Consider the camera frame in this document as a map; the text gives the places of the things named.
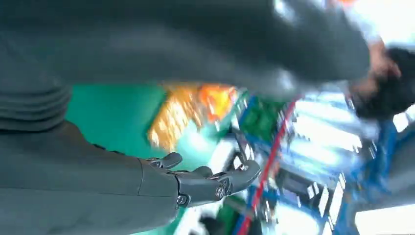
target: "person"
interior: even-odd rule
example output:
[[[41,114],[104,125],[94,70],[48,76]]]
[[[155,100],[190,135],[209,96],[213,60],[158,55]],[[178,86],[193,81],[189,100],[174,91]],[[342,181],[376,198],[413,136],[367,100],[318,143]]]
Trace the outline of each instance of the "person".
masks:
[[[351,92],[361,117],[388,119],[415,102],[415,21],[407,0],[355,0],[343,4],[362,31],[370,71]]]

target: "robotic hand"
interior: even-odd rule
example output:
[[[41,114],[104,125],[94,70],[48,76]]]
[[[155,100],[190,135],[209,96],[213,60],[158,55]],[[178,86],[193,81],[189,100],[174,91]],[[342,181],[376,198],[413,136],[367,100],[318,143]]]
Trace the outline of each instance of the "robotic hand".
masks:
[[[182,161],[178,153],[170,153],[163,159],[148,159],[154,167],[171,169]],[[194,207],[220,201],[225,196],[246,189],[260,173],[259,165],[252,160],[245,161],[238,169],[213,174],[207,166],[196,170],[168,171],[178,181],[177,204],[181,207]]]

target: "green object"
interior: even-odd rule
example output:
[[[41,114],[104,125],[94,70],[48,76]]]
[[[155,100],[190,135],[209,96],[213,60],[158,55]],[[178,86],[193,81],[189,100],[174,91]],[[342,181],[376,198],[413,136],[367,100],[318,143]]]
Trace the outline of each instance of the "green object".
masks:
[[[157,86],[76,86],[67,119],[91,143],[140,158],[160,158],[166,153],[149,145],[146,132],[164,100],[165,91]],[[188,126],[178,144],[184,160],[176,169],[208,164],[221,137],[213,129],[198,133],[194,124]],[[140,235],[172,235],[183,212],[171,225]]]
[[[256,97],[245,111],[240,124],[241,131],[260,140],[271,142],[274,139],[279,112],[284,102],[275,102]]]
[[[237,196],[231,197],[234,202],[239,202],[241,205],[246,204],[246,202],[244,202],[241,198]],[[235,211],[231,206],[229,206],[226,203],[223,204],[223,207],[219,210],[216,219],[225,224],[226,233],[224,235],[232,235],[232,232],[238,221],[239,215],[240,214],[237,211]]]

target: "orange object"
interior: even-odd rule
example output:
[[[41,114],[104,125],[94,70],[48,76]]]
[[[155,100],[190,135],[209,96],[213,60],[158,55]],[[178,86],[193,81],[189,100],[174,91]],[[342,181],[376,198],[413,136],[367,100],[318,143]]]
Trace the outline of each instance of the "orange object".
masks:
[[[349,6],[355,3],[357,0],[337,0],[344,6]]]
[[[198,99],[206,108],[207,119],[211,123],[226,117],[236,96],[237,90],[234,87],[223,85],[203,85],[198,92]]]
[[[202,127],[203,113],[195,101],[196,94],[195,87],[175,87],[169,93],[147,133],[153,147],[173,152],[191,121],[198,129]]]

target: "red cable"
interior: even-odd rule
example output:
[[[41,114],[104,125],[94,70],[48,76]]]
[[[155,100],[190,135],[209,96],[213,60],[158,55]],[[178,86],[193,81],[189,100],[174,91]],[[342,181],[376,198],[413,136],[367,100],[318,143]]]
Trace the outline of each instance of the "red cable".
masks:
[[[275,157],[277,156],[277,151],[280,147],[281,139],[285,134],[285,131],[286,131],[286,128],[287,128],[287,122],[288,122],[291,114],[293,113],[294,107],[295,107],[295,101],[291,102],[288,105],[287,111],[285,112],[285,117],[284,117],[284,120],[282,122],[281,129],[277,133],[277,137],[275,138],[274,144],[272,146],[271,153],[270,153],[269,158],[268,158],[268,162],[265,165],[264,172],[262,173],[261,181],[259,183],[259,188],[255,192],[254,199],[252,201],[252,211],[255,210],[255,207],[258,204],[258,202],[259,202],[259,200],[262,196],[262,193],[264,192],[265,182],[268,179],[268,174],[269,174],[270,168],[274,163]],[[241,228],[238,232],[238,235],[246,235],[248,233],[248,229],[249,229],[250,225],[251,225],[251,219],[249,217],[245,217],[245,219],[242,223],[242,226],[241,226]]]

